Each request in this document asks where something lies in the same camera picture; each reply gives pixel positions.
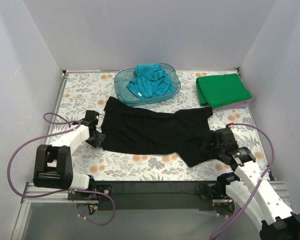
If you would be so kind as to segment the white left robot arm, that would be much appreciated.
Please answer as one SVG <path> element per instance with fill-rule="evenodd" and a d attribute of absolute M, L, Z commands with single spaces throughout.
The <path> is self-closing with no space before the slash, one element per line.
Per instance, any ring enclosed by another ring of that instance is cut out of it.
<path fill-rule="evenodd" d="M 71 132 L 62 135 L 52 144 L 41 144 L 36 150 L 33 183 L 36 187 L 60 190 L 79 190 L 85 200 L 96 196 L 96 187 L 91 177 L 75 173 L 72 154 L 86 142 L 93 148 L 100 148 L 105 135 L 97 130 L 100 114 L 87 110 L 78 123 L 72 123 Z"/>

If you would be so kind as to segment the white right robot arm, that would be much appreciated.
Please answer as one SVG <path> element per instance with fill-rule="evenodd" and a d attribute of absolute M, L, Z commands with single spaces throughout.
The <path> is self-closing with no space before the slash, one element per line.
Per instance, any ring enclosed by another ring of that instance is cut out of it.
<path fill-rule="evenodd" d="M 202 151 L 231 167 L 232 172 L 217 178 L 217 195 L 230 198 L 240 209 L 210 235 L 216 240 L 246 213 L 259 231 L 262 240 L 300 240 L 300 213 L 296 214 L 278 195 L 261 171 L 255 156 L 247 147 L 239 147 L 238 133 L 229 123 L 225 128 L 211 131 Z"/>

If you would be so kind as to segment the black t shirt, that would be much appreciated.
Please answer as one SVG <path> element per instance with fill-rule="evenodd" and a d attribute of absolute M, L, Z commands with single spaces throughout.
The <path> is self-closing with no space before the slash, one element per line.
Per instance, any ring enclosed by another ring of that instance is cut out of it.
<path fill-rule="evenodd" d="M 211 131 L 210 107 L 181 109 L 175 113 L 130 107 L 110 97 L 104 107 L 101 131 L 106 151 L 134 155 L 177 153 L 188 167 L 215 159 L 202 145 Z"/>

